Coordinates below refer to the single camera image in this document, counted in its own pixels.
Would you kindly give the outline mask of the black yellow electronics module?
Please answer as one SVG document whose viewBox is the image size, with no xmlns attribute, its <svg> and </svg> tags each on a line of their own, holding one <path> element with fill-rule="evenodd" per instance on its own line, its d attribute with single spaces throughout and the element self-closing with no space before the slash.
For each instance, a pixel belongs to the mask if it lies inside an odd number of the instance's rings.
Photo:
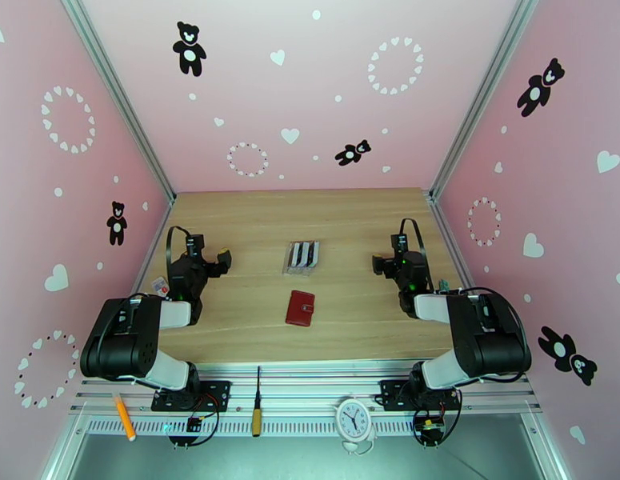
<svg viewBox="0 0 620 480">
<path fill-rule="evenodd" d="M 414 438 L 424 447 L 436 447 L 446 436 L 446 424 L 441 416 L 415 415 L 412 424 Z"/>
</svg>

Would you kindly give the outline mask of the aluminium frame post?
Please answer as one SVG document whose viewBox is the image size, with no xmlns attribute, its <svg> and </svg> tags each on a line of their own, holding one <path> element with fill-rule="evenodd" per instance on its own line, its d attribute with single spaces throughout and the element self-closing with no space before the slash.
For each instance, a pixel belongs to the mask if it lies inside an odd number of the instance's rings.
<svg viewBox="0 0 620 480">
<path fill-rule="evenodd" d="M 454 136 L 449 150 L 425 195 L 432 205 L 437 205 L 446 184 L 450 180 L 454 169 L 463 155 L 473 133 L 475 132 L 483 113 L 488 107 L 490 100 L 498 84 L 506 72 L 511 58 L 516 51 L 527 25 L 534 15 L 534 11 L 540 0 L 517 0 L 512 14 L 507 21 L 502 36 L 500 37 L 494 54 L 487 66 L 486 72 L 472 99 L 470 107 Z"/>
<path fill-rule="evenodd" d="M 128 131 L 131 133 L 143 159 L 154 175 L 166 199 L 172 206 L 176 200 L 176 193 L 158 159 L 158 156 L 142 127 L 142 124 L 133 108 L 131 100 L 118 76 L 114 64 L 94 27 L 88 11 L 82 0 L 60 0 L 70 21 L 74 25 L 78 36 L 90 56 L 94 67 L 105 84 L 110 97 L 116 105 Z"/>
</svg>

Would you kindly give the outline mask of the clear acrylic card stand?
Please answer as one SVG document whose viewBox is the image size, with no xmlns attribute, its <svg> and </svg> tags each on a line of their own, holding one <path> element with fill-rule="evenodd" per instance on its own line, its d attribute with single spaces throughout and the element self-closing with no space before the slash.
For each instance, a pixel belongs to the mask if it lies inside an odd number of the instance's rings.
<svg viewBox="0 0 620 480">
<path fill-rule="evenodd" d="M 299 242 L 299 243 L 300 242 L 309 242 L 309 243 L 312 243 L 312 241 L 317 241 L 317 240 L 294 241 L 294 242 Z M 316 265 L 315 268 L 308 268 L 306 266 L 304 268 L 295 267 L 295 268 L 293 268 L 291 270 L 287 269 L 288 257 L 289 257 L 289 253 L 290 253 L 290 244 L 288 245 L 288 247 L 286 249 L 286 255 L 285 255 L 284 260 L 283 260 L 282 273 L 284 275 L 300 275 L 300 276 L 309 276 L 309 275 L 311 275 L 315 271 L 315 269 L 317 268 L 318 265 Z"/>
</svg>

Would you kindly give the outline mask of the aluminium side rail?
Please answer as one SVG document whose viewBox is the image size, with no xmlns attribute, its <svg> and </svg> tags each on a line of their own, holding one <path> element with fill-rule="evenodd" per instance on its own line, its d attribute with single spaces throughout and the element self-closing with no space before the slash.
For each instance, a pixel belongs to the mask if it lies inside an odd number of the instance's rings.
<svg viewBox="0 0 620 480">
<path fill-rule="evenodd" d="M 108 299 L 103 304 L 81 353 L 85 376 L 110 382 L 140 381 L 149 387 L 169 389 L 167 380 L 181 376 L 181 369 L 187 368 L 158 349 L 162 304 L 166 299 L 140 292 L 169 213 L 167 210 L 162 217 L 143 261 L 134 284 L 138 292 L 127 298 Z"/>
<path fill-rule="evenodd" d="M 514 382 L 526 369 L 526 338 L 518 335 L 518 315 L 500 293 L 476 285 L 441 203 L 430 203 L 430 208 L 461 284 L 418 299 L 421 316 L 448 325 L 452 337 L 451 349 L 423 366 L 426 383 L 443 389 Z"/>
</svg>

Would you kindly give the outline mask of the left aluminium side rail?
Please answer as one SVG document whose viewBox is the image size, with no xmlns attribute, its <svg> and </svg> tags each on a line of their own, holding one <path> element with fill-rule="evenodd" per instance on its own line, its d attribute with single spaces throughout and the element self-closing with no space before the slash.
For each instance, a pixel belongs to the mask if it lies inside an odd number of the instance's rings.
<svg viewBox="0 0 620 480">
<path fill-rule="evenodd" d="M 149 387 L 169 389 L 167 380 L 181 376 L 181 369 L 187 368 L 158 349 L 162 304 L 166 299 L 140 292 L 169 213 L 167 210 L 162 217 L 143 261 L 134 284 L 138 292 L 127 298 L 108 299 L 103 304 L 81 353 L 85 376 L 110 382 L 140 381 Z"/>
</svg>

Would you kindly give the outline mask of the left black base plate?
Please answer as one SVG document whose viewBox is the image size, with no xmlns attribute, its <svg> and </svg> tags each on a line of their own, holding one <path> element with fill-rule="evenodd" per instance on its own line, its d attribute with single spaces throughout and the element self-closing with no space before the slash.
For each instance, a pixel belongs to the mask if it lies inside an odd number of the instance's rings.
<svg viewBox="0 0 620 480">
<path fill-rule="evenodd" d="M 156 391 L 150 409 L 168 413 L 225 412 L 230 388 L 229 381 L 203 381 L 197 391 Z"/>
</svg>

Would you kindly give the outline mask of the aluminium front rail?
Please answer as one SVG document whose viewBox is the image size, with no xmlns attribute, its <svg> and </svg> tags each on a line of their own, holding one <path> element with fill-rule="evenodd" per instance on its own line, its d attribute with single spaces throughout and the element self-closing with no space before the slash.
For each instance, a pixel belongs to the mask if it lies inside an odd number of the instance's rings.
<svg viewBox="0 0 620 480">
<path fill-rule="evenodd" d="M 353 397 L 375 409 L 374 400 L 385 379 L 406 379 L 413 360 L 300 361 L 198 364 L 203 380 L 229 381 L 229 416 L 247 416 L 254 396 L 262 396 L 262 410 L 275 415 L 319 416 L 334 410 L 341 400 Z M 132 414 L 146 414 L 154 392 L 131 382 L 107 382 L 77 376 L 76 391 L 65 398 L 73 413 L 106 414 L 119 394 Z M 526 378 L 517 382 L 477 382 L 462 388 L 463 410 L 468 414 L 538 413 L 541 411 Z"/>
</svg>

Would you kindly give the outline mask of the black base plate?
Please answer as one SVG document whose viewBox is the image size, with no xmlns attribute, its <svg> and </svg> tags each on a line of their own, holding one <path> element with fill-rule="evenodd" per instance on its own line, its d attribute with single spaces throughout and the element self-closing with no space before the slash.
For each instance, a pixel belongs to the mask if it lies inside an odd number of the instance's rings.
<svg viewBox="0 0 620 480">
<path fill-rule="evenodd" d="M 456 411 L 461 407 L 455 389 L 418 391 L 407 380 L 381 380 L 374 397 L 384 411 Z"/>
<path fill-rule="evenodd" d="M 225 412 L 230 388 L 229 381 L 203 381 L 197 391 L 156 391 L 150 409 L 168 413 Z"/>
</svg>

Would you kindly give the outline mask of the red leather card holder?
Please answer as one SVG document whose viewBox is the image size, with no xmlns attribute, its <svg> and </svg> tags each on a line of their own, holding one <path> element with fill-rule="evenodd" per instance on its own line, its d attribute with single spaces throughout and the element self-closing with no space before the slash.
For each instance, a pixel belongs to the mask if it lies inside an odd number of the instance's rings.
<svg viewBox="0 0 620 480">
<path fill-rule="evenodd" d="M 286 311 L 285 323 L 293 326 L 309 327 L 314 314 L 315 295 L 300 290 L 292 290 Z"/>
</svg>

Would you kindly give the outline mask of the left aluminium frame post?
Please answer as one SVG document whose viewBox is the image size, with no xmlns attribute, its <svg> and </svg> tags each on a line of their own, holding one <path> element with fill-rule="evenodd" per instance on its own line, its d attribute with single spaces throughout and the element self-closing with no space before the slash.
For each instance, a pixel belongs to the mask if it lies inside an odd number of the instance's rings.
<svg viewBox="0 0 620 480">
<path fill-rule="evenodd" d="M 172 206 L 176 200 L 176 193 L 158 159 L 158 156 L 142 127 L 142 124 L 133 108 L 131 100 L 118 76 L 114 64 L 94 27 L 88 11 L 82 0 L 60 0 L 70 21 L 74 25 L 78 36 L 90 56 L 94 67 L 105 84 L 110 97 L 116 105 L 128 131 L 131 133 L 143 159 L 154 175 L 166 199 Z"/>
</svg>

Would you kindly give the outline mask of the white alarm clock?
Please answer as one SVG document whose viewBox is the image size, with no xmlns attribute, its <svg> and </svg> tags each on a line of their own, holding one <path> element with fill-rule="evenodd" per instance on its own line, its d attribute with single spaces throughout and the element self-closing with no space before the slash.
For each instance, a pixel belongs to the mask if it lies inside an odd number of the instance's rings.
<svg viewBox="0 0 620 480">
<path fill-rule="evenodd" d="M 356 398 L 346 398 L 335 412 L 336 429 L 348 454 L 363 456 L 371 452 L 376 440 L 369 409 Z"/>
</svg>

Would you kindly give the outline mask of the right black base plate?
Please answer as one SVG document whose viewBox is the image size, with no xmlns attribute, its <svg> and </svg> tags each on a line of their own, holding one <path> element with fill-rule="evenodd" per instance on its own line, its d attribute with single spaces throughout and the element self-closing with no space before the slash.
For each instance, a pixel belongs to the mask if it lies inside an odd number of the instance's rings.
<svg viewBox="0 0 620 480">
<path fill-rule="evenodd" d="M 455 389 L 418 391 L 407 380 L 381 380 L 374 397 L 384 411 L 456 411 L 461 407 Z"/>
</svg>

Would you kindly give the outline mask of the orange marker pen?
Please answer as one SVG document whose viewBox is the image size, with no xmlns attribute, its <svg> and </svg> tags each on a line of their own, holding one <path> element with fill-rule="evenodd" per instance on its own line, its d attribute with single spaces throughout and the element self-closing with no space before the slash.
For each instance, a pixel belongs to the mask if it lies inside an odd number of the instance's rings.
<svg viewBox="0 0 620 480">
<path fill-rule="evenodd" d="M 130 442 L 134 442 L 136 440 L 137 435 L 136 435 L 134 425 L 127 411 L 126 405 L 119 394 L 114 394 L 113 400 L 114 400 L 114 404 L 116 406 L 118 415 L 120 417 L 123 430 L 126 434 L 126 437 Z"/>
</svg>

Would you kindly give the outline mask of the right aluminium frame post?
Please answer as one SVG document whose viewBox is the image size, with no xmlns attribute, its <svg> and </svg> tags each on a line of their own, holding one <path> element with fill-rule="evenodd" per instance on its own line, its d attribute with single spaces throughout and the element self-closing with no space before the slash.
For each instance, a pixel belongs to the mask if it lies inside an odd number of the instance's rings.
<svg viewBox="0 0 620 480">
<path fill-rule="evenodd" d="M 483 113 L 488 107 L 490 100 L 498 84 L 506 72 L 511 58 L 516 51 L 527 25 L 534 15 L 534 11 L 540 0 L 517 0 L 512 14 L 507 21 L 502 36 L 500 37 L 494 54 L 487 66 L 486 72 L 472 99 L 470 107 L 454 136 L 449 150 L 425 195 L 432 205 L 437 205 L 446 184 L 450 180 L 454 169 L 463 155 L 473 133 L 475 132 Z"/>
</svg>

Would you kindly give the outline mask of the right aluminium side rail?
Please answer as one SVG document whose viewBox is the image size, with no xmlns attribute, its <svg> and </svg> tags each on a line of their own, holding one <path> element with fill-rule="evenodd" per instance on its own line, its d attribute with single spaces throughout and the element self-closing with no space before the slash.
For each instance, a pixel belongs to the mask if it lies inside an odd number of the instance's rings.
<svg viewBox="0 0 620 480">
<path fill-rule="evenodd" d="M 461 284 L 418 299 L 421 316 L 448 325 L 452 337 L 451 349 L 423 366 L 426 383 L 443 389 L 514 382 L 526 369 L 526 338 L 518 335 L 518 315 L 500 293 L 476 285 L 441 203 L 430 203 L 430 208 Z"/>
</svg>

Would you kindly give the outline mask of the yellow handled screwdriver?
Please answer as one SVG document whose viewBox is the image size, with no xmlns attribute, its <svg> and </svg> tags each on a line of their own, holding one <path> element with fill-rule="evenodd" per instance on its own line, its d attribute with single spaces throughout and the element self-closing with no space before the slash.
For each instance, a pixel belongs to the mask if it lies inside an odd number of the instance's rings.
<svg viewBox="0 0 620 480">
<path fill-rule="evenodd" d="M 257 368 L 257 385 L 254 396 L 254 408 L 251 419 L 251 435 L 253 438 L 258 438 L 262 434 L 262 407 L 261 407 L 261 391 L 260 391 L 260 378 L 262 368 Z"/>
</svg>

